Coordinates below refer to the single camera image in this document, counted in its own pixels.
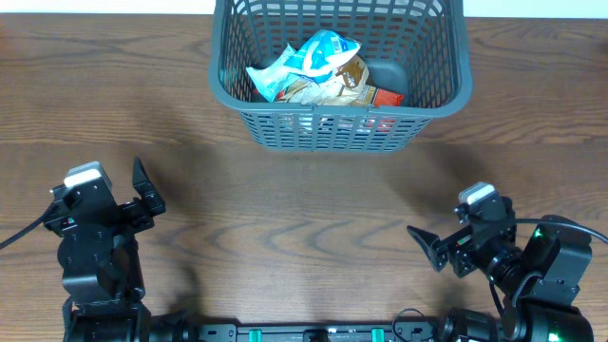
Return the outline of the tan brown snack bag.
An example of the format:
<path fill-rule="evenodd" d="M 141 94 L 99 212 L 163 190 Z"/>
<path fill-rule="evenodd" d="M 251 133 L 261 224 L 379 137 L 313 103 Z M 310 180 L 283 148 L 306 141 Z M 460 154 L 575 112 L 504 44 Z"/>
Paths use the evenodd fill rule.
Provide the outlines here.
<path fill-rule="evenodd" d="M 371 84 L 367 64 L 358 55 L 345 65 L 332 71 L 331 77 L 322 83 L 300 77 L 280 91 L 276 103 L 300 103 L 302 105 L 364 106 L 372 102 L 378 88 Z"/>

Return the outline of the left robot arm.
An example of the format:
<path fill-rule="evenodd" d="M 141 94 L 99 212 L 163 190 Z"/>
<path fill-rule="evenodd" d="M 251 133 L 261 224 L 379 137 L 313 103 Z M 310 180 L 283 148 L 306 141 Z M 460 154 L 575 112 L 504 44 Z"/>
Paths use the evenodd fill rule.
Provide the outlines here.
<path fill-rule="evenodd" d="M 154 227 L 165 202 L 140 159 L 133 162 L 137 197 L 119 204 L 102 165 L 70 169 L 52 190 L 45 227 L 61 238 L 57 259 L 68 293 L 62 315 L 66 341 L 195 341 L 185 313 L 154 316 L 146 290 L 136 234 Z"/>

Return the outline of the blue white snack bag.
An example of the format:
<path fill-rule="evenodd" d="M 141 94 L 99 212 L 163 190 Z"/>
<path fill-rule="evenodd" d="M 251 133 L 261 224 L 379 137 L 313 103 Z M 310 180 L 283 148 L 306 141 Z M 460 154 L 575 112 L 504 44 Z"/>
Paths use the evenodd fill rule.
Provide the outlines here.
<path fill-rule="evenodd" d="M 360 48 L 360 42 L 322 29 L 283 65 L 290 72 L 321 84 L 331 79 L 337 69 L 355 56 Z"/>

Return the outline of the teal white snack packet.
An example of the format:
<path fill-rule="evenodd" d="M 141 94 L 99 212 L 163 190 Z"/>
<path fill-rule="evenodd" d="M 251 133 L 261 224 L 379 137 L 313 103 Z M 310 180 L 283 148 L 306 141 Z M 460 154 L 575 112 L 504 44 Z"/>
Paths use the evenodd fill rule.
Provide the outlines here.
<path fill-rule="evenodd" d="M 283 102 L 283 96 L 290 86 L 300 80 L 297 73 L 292 73 L 285 63 L 298 53 L 298 50 L 287 45 L 280 56 L 263 69 L 247 66 L 246 72 L 256 87 L 257 92 L 269 103 Z"/>

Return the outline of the orange pasta packet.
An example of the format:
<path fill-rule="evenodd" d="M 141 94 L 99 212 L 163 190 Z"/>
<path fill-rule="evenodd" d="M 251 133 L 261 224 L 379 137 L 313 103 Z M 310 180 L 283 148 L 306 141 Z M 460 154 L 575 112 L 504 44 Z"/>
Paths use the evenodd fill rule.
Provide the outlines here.
<path fill-rule="evenodd" d="M 330 106 L 400 106 L 405 96 L 372 85 L 365 85 L 361 92 L 351 91 L 339 85 L 335 88 L 291 87 L 283 96 L 283 102 L 302 105 Z"/>

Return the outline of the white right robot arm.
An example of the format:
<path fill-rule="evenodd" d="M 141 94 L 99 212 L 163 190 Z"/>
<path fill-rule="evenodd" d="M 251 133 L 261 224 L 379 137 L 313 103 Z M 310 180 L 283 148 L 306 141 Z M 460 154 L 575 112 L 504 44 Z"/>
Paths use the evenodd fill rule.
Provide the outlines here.
<path fill-rule="evenodd" d="M 458 277 L 481 271 L 499 315 L 451 309 L 438 324 L 436 341 L 572 341 L 594 338 L 574 306 L 592 258 L 591 237 L 572 231 L 573 221 L 545 216 L 524 248 L 515 244 L 512 201 L 489 195 L 455 209 L 464 228 L 445 239 L 410 226 L 408 233 L 435 271 L 452 266 Z"/>

